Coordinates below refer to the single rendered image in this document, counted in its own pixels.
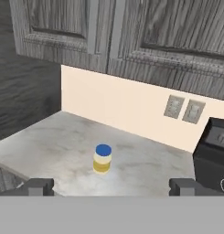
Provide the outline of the black stove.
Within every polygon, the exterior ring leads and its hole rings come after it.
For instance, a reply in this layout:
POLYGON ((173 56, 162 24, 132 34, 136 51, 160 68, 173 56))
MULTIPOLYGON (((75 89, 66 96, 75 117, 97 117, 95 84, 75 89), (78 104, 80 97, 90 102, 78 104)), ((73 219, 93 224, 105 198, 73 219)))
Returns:
POLYGON ((195 178, 224 193, 224 119, 209 117, 193 153, 195 178))

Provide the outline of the dark grey wood tall cabinet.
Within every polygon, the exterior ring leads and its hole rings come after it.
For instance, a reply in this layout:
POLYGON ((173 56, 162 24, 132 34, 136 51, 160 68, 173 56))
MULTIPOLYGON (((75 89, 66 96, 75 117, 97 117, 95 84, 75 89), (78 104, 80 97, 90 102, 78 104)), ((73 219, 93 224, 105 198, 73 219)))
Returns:
POLYGON ((0 140, 60 109, 60 65, 16 54, 10 4, 0 0, 0 140))

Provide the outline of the grey wood base cupboard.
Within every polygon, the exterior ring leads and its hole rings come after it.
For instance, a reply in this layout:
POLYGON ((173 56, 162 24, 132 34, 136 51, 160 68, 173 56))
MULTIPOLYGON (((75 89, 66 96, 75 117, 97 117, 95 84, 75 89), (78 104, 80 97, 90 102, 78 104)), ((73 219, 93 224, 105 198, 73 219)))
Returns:
POLYGON ((21 187, 26 181, 27 177, 19 173, 9 170, 7 167, 0 165, 0 192, 21 187))

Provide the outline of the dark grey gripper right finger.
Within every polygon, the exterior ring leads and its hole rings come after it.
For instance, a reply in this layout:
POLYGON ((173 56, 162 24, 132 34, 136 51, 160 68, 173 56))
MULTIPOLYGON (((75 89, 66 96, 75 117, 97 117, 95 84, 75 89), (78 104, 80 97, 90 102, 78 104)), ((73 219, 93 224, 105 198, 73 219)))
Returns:
POLYGON ((205 188, 192 178, 171 178, 169 196, 178 197, 222 197, 223 193, 205 188))

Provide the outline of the grey wall switch plate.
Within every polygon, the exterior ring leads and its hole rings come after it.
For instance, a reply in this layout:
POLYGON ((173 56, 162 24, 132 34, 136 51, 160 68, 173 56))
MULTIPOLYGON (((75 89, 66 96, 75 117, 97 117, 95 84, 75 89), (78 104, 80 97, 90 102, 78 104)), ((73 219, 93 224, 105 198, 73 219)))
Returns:
POLYGON ((177 119, 184 103, 184 98, 170 95, 165 107, 164 116, 177 119))
POLYGON ((190 100, 184 113, 183 121, 197 124, 205 105, 205 102, 190 100))

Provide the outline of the grey wood cupboard door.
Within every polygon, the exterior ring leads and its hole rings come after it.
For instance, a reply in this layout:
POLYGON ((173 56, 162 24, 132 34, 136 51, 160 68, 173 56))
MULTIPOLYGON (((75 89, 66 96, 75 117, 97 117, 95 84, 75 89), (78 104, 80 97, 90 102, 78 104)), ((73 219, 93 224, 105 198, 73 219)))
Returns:
POLYGON ((9 0, 16 53, 103 73, 115 0, 9 0))
POLYGON ((224 101, 224 0, 116 0, 108 73, 224 101))

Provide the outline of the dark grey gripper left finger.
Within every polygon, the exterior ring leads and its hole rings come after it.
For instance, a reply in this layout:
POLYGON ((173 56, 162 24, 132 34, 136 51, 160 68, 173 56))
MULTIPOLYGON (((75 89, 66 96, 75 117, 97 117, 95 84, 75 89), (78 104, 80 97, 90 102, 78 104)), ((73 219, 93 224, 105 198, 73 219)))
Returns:
POLYGON ((6 190, 1 195, 13 197, 51 197, 54 195, 53 187, 53 178, 31 178, 19 188, 6 190))

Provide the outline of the blue-lidded mayonnaise jar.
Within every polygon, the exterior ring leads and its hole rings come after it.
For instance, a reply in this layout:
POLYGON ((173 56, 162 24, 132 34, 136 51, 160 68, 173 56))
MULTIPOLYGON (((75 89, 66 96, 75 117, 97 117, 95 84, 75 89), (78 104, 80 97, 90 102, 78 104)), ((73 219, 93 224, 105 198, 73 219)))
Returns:
POLYGON ((112 148, 108 144, 99 144, 96 146, 93 156, 93 170, 99 174, 109 172, 112 161, 112 148))

